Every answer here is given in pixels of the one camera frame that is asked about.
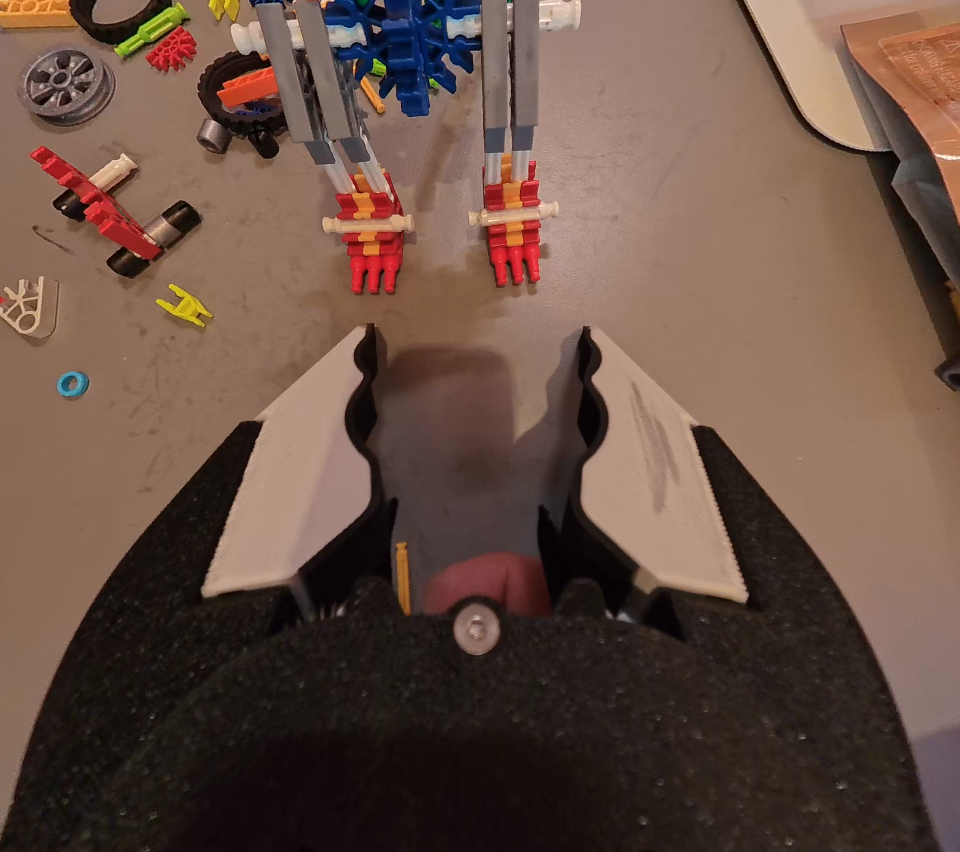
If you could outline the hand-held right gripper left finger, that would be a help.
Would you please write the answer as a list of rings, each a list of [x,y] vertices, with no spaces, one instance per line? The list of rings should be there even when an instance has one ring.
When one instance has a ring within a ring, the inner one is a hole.
[[[361,578],[390,580],[396,503],[367,445],[377,373],[376,327],[359,326],[257,416],[204,598],[280,586],[313,618]]]

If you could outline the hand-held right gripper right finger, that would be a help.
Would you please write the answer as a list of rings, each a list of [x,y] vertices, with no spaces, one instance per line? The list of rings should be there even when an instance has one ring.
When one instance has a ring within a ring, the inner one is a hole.
[[[663,589],[746,604],[697,422],[598,328],[582,328],[577,374],[584,449],[561,522],[542,509],[537,527],[551,601],[581,579],[600,586],[615,617]]]

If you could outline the colourful construction toy dinosaur model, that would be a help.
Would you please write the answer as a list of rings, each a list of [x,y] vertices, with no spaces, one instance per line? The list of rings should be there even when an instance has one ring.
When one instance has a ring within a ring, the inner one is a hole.
[[[428,116],[431,86],[454,93],[452,68],[480,64],[483,203],[468,215],[486,238],[499,289],[541,280],[541,231],[558,216],[539,194],[541,37],[576,30],[580,0],[294,0],[254,6],[253,25],[232,28],[240,53],[270,63],[291,139],[335,188],[339,210],[323,231],[345,247],[354,294],[393,294],[410,214],[376,157],[355,89],[377,63],[379,93],[401,112]]]

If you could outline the person's right hand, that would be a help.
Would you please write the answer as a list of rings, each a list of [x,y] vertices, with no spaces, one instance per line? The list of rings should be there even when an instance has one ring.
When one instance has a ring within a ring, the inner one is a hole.
[[[427,583],[422,612],[447,613],[470,597],[483,597],[515,616],[552,614],[542,560],[511,551],[485,553],[447,566]]]

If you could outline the red toy axle assembly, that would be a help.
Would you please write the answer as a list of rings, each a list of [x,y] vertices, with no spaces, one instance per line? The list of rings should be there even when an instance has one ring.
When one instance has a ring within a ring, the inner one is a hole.
[[[151,262],[179,243],[202,223],[192,205],[180,200],[163,210],[146,225],[133,219],[111,195],[111,190],[138,169],[126,154],[108,162],[87,177],[45,146],[30,153],[65,190],[54,200],[54,208],[74,222],[90,222],[100,234],[118,247],[108,260],[116,274],[133,279],[148,269]]]

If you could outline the orange connector piece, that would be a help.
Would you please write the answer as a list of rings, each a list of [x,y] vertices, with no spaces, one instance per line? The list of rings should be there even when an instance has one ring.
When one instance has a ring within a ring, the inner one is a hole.
[[[226,108],[277,97],[279,94],[278,80],[270,66],[229,79],[217,91],[220,102]]]

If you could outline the red snowflake connector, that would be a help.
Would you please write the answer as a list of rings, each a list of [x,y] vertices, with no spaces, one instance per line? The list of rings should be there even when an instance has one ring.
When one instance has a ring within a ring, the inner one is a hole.
[[[197,54],[197,42],[182,25],[168,33],[146,55],[147,63],[164,74],[179,71]]]

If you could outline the grey spoked toy wheel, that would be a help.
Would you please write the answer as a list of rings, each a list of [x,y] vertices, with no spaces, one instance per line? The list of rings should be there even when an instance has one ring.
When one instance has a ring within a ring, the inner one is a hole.
[[[76,47],[42,51],[21,71],[16,85],[19,102],[53,126],[78,126],[99,115],[115,92],[111,67]]]

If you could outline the printed toy packaging bag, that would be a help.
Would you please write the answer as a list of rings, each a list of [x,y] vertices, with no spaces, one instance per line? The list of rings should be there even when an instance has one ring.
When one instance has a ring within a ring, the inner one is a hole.
[[[958,291],[958,4],[851,22],[841,32],[898,160],[894,191]]]

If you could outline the lime green rod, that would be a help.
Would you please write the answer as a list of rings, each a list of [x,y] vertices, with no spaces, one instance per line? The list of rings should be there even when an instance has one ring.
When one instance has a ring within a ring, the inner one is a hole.
[[[145,47],[160,42],[188,19],[185,6],[177,2],[138,26],[129,38],[116,44],[113,51],[123,59],[129,58]]]

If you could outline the yellow half-circle connector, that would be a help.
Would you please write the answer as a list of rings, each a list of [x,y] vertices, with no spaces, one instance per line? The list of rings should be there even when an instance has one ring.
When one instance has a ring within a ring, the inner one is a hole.
[[[78,23],[70,0],[1,0],[3,30],[70,29]]]

